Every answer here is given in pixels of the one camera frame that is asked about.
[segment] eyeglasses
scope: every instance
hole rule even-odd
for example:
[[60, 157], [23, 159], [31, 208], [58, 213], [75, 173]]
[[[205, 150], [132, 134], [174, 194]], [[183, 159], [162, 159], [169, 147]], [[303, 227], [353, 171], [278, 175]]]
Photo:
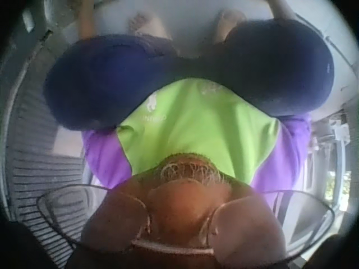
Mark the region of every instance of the eyeglasses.
[[42, 195], [37, 207], [70, 244], [98, 252], [129, 247], [181, 255], [209, 255], [224, 266], [257, 267], [287, 262], [311, 248], [330, 229], [334, 211], [300, 191], [276, 191], [229, 201], [218, 207], [199, 233], [203, 247], [185, 248], [146, 239], [151, 218], [146, 206], [108, 189], [69, 185]]

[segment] purple sleeve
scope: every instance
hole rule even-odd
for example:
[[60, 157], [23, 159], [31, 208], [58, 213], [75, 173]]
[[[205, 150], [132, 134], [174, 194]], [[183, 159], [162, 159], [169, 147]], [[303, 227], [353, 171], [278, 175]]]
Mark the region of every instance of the purple sleeve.
[[292, 189], [307, 158], [309, 115], [281, 117], [277, 143], [257, 170], [252, 187], [258, 192]]
[[85, 158], [91, 171], [106, 188], [113, 188], [131, 177], [130, 163], [114, 130], [82, 133]]

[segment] foot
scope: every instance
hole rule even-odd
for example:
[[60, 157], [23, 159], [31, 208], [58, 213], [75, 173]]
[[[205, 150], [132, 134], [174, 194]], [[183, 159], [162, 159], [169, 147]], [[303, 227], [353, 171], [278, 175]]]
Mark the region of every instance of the foot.
[[237, 25], [245, 22], [246, 16], [239, 10], [224, 10], [220, 14], [214, 43], [225, 41], [229, 32]]
[[138, 13], [130, 20], [128, 25], [130, 33], [134, 35], [151, 35], [158, 38], [172, 39], [159, 17], [148, 13]]

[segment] man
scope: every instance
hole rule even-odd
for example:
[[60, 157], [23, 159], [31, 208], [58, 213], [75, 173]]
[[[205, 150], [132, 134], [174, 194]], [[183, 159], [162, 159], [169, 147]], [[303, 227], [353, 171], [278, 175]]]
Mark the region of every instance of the man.
[[[224, 11], [214, 46], [184, 59], [147, 14], [130, 21], [132, 36], [95, 37], [93, 1], [83, 1], [82, 40], [52, 68], [44, 95], [61, 124], [84, 131], [89, 166], [112, 189], [86, 225], [84, 243], [117, 246], [111, 225], [123, 225], [116, 222], [123, 194], [148, 212], [151, 242], [185, 249], [207, 245], [202, 229], [218, 208], [251, 197], [235, 212], [245, 228], [233, 244], [229, 235], [212, 246], [215, 260], [176, 255], [170, 264], [231, 267], [240, 257], [248, 267], [285, 257], [283, 235], [256, 192], [294, 186], [310, 139], [307, 113], [329, 96], [334, 71], [323, 40], [295, 21], [284, 0], [268, 3], [275, 20], [248, 22]], [[165, 248], [154, 248], [152, 264], [169, 266], [154, 258]]]

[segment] navy shorts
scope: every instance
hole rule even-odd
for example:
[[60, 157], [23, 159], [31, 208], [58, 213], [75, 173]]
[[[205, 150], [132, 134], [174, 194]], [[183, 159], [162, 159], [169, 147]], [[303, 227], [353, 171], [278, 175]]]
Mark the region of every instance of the navy shorts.
[[196, 59], [177, 56], [166, 39], [97, 36], [77, 42], [56, 61], [44, 96], [65, 127], [100, 129], [121, 123], [151, 93], [188, 77], [215, 81], [280, 117], [322, 105], [334, 63], [321, 37], [290, 20], [241, 24]]

